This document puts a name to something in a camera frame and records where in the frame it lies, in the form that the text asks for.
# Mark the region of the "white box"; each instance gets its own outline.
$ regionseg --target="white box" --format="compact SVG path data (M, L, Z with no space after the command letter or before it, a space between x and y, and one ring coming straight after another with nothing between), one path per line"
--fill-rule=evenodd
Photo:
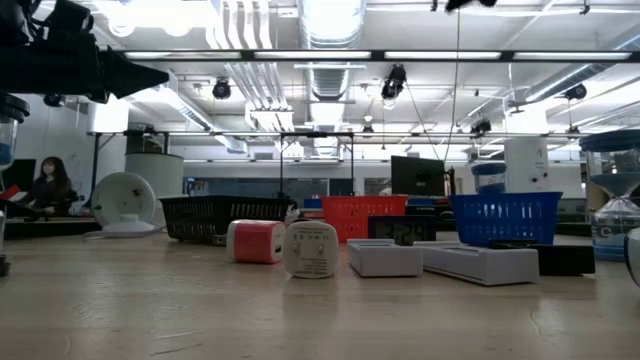
M392 239L349 239L349 264L362 277L421 276L422 249Z
M538 251L421 247L424 270L492 286L538 282Z

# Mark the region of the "clock display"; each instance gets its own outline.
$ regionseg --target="clock display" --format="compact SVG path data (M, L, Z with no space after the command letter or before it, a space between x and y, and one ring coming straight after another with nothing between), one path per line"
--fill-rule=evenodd
M435 241L434 216L370 216L370 239L394 239L400 246L414 241Z

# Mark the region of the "cable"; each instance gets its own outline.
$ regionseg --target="cable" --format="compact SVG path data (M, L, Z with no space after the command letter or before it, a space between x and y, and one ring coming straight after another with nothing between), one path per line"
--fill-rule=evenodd
M447 162L449 156L449 147L451 146L451 135L453 135L453 127L456 125L456 95L458 94L458 68L460 67L460 10L458 10L458 34L456 39L456 72L453 79L453 109L451 111L451 129L449 129L449 140L447 141L447 150L444 153L444 162Z
M418 105L416 101L413 99L413 94L411 93L411 87L409 86L409 82L405 81L405 85L407 85L407 91L409 92L409 96L411 97L411 102L413 103L413 108L416 110L416 114L418 115L418 119L420 120L420 124L422 125L422 130L427 135L427 140L429 140L429 144L431 144L431 148L433 149L433 153L436 154L436 159L440 160L440 156L438 156L438 152L436 151L436 146L431 141L431 137L429 136L429 132L427 132L427 127L424 126L424 121L422 120L422 116L420 115L420 111L418 110Z

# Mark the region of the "white fan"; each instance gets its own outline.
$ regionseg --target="white fan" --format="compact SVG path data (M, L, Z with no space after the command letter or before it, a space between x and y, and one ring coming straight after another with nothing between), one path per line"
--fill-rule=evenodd
M114 173L102 179L91 196L91 210L103 228L102 235L157 230L149 224L156 212L153 189L145 179L133 173Z

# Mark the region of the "monitor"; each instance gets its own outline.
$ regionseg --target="monitor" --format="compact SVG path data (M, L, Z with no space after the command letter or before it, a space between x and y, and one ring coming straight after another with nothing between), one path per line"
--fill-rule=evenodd
M405 156L391 157L391 192L444 196L444 162Z
M20 191L31 191L36 171L35 159L16 159L10 168L2 172L6 189L18 185Z

